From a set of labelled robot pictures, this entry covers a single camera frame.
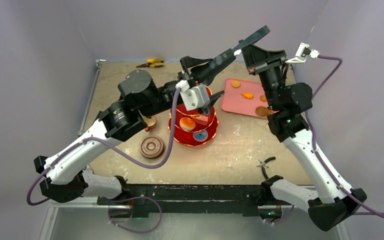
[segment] blue disc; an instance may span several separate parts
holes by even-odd
[[[207,130],[197,131],[193,133],[193,139],[198,142],[204,142],[208,138]]]

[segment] white cable connector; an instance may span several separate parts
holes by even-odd
[[[312,58],[312,59],[316,59],[318,56],[319,56],[319,54],[320,54],[320,52],[319,51],[317,51],[317,50],[311,50],[311,52],[310,52],[310,58]]]
[[[182,93],[186,92],[186,90],[189,89],[189,83],[188,81],[186,80],[180,80],[177,84],[176,84],[176,88],[177,89],[180,89],[180,91]]]
[[[242,49],[238,49],[238,50],[234,51],[233,55],[236,57],[241,53],[242,53]]]

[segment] orange disc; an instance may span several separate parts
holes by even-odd
[[[239,87],[241,86],[241,82],[238,81],[238,80],[233,80],[233,81],[231,82],[231,85],[232,85],[232,87],[234,87],[235,89],[237,89],[237,88],[239,88]]]
[[[190,117],[184,116],[180,118],[180,127],[185,131],[192,131],[197,125]]]
[[[255,114],[257,114],[257,116],[260,116],[260,117],[267,117],[267,115],[274,114],[274,113],[275,113],[274,111],[268,109],[265,106],[258,106],[255,109]]]

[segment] pink tray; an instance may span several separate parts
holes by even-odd
[[[240,87],[232,87],[233,80],[239,81]],[[252,99],[247,99],[242,96],[242,93],[252,93],[254,97]],[[225,112],[266,119],[267,117],[256,115],[257,107],[269,106],[267,102],[260,100],[260,96],[263,95],[264,90],[260,82],[228,78],[224,82],[224,95],[221,99],[221,109]]]

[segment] yellow pliers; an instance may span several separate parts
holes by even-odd
[[[146,63],[136,66],[136,68],[162,68],[162,67],[164,67],[163,58],[147,59]]]

